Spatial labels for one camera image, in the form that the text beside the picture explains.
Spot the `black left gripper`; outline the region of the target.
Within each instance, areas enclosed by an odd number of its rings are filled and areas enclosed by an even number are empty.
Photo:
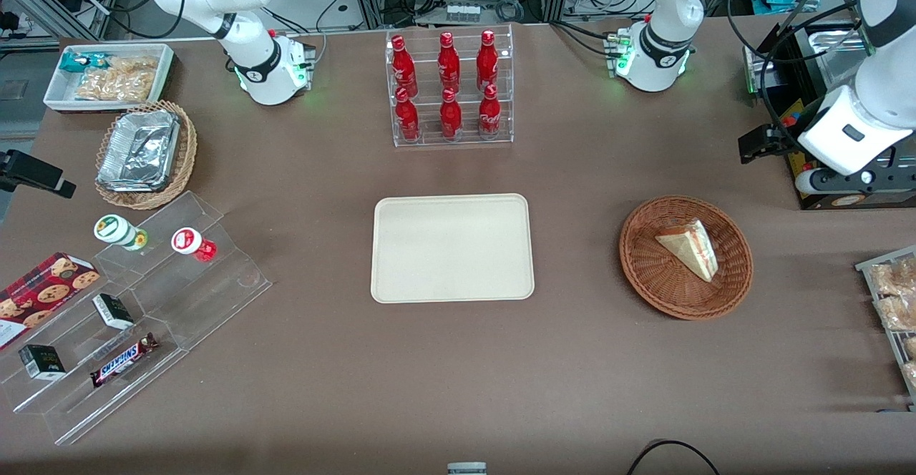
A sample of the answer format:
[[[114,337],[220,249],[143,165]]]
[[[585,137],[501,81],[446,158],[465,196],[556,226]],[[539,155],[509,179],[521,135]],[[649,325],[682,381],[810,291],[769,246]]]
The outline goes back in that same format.
[[[797,138],[791,127],[782,124],[771,124],[770,127],[756,127],[744,135],[744,143],[739,145],[739,156],[742,165],[770,155],[789,155],[798,152]]]

